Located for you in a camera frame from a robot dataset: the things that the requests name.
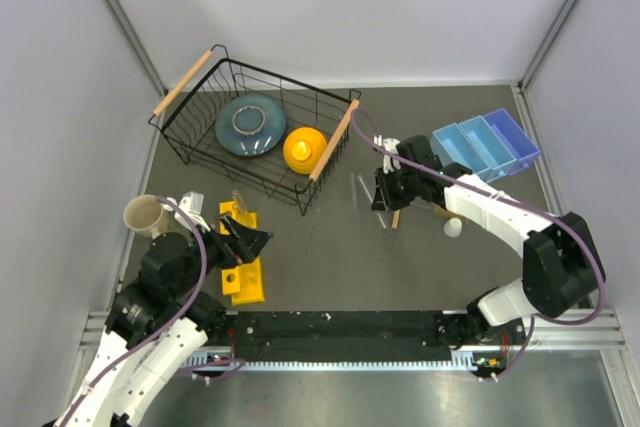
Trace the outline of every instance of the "dish rack handle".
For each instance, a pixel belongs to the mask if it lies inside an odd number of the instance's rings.
[[[333,151],[338,146],[338,142],[340,142],[342,134],[344,134],[344,131],[347,130],[347,127],[349,126],[349,122],[351,121],[351,113],[356,110],[359,105],[360,101],[358,99],[352,100],[349,108],[344,113],[344,116],[342,116],[342,120],[340,120],[338,127],[336,127],[335,132],[333,133],[331,139],[329,140],[329,143],[327,144],[327,148],[324,149],[324,152],[320,156],[320,160],[318,160],[318,163],[311,171],[311,174],[309,174],[309,178],[314,182],[318,181],[320,174],[331,158],[331,154],[333,154]]]
[[[198,71],[202,68],[202,66],[206,64],[207,61],[211,58],[212,53],[213,53],[213,48],[207,50],[204,54],[202,54],[202,57],[200,57],[198,61],[195,64],[193,64],[193,67],[189,69],[189,72],[184,74],[184,77],[180,79],[180,82],[178,82],[176,86],[173,89],[171,89],[171,92],[169,92],[165,96],[165,98],[160,101],[158,106],[155,109],[153,109],[154,116],[158,117],[159,115],[162,114],[162,112],[164,112],[167,109],[167,107],[169,107],[169,104],[171,104],[171,102],[174,101],[174,99],[178,96],[178,94],[182,92],[182,89],[184,89],[185,85],[187,85],[189,81],[193,79],[193,76],[196,75]]]

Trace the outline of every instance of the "dish rack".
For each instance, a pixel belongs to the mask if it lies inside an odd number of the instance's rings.
[[[184,94],[183,89],[214,53],[223,56],[189,93]],[[237,156],[217,141],[216,117],[231,100],[256,93],[273,97],[282,104],[287,117],[285,134],[269,152],[255,157]],[[168,112],[164,123],[160,123],[159,116],[181,95],[184,98]],[[350,109],[357,107],[360,95],[360,91],[351,89],[349,98],[342,97],[231,59],[227,48],[216,44],[156,107],[149,124],[160,131],[185,164],[201,165],[234,183],[262,191],[269,198],[298,206],[300,213],[305,215],[349,140],[348,116]],[[297,174],[284,160],[284,140],[298,127],[313,127],[329,141],[327,155],[330,156],[326,164],[324,167],[319,165],[322,170],[311,176]]]

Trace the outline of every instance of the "blue plastic tray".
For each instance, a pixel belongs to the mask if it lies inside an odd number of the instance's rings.
[[[509,175],[528,169],[540,155],[540,149],[531,142],[518,123],[504,110],[496,110],[484,116],[502,143],[516,158]]]
[[[486,182],[506,177],[511,172],[516,158],[502,143],[496,133],[482,117],[474,117],[458,124],[478,153],[489,166]]]
[[[431,148],[442,165],[458,162],[471,169],[483,180],[491,173],[489,166],[473,147],[457,124],[447,125],[433,132]]]

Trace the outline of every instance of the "purple container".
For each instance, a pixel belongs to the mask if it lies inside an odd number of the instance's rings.
[[[484,116],[509,152],[516,158],[509,175],[521,172],[533,165],[540,155],[540,149],[531,142],[520,125],[504,109],[496,110]]]

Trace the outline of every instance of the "gray work surface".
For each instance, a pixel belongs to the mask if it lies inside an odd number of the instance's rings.
[[[497,385],[466,372],[174,378],[141,427],[622,427],[597,352],[530,352]]]
[[[500,108],[519,119],[508,86],[364,89],[361,100],[382,133],[398,139],[416,134],[431,138],[435,129]],[[371,132],[364,119],[361,124]],[[373,192],[373,172],[381,165],[382,157],[352,129],[336,168],[303,217],[297,207],[264,192],[234,186],[202,166],[184,165],[161,138],[147,192],[178,199],[190,190],[201,192],[204,217],[213,222],[218,203],[231,200],[232,189],[238,188],[249,209],[258,212],[260,228],[274,233],[262,255],[267,300],[240,309],[462,309],[521,275],[516,253],[475,225],[465,224],[461,236],[452,239],[443,232],[444,218],[411,206],[402,210],[398,230],[383,230],[360,185],[356,209],[352,174],[363,175]],[[525,203],[545,206],[533,168],[492,185]],[[390,227],[391,214],[383,215]],[[148,240],[138,236],[125,282],[137,274],[147,248]],[[204,290],[230,306],[220,293],[217,272],[209,275]]]

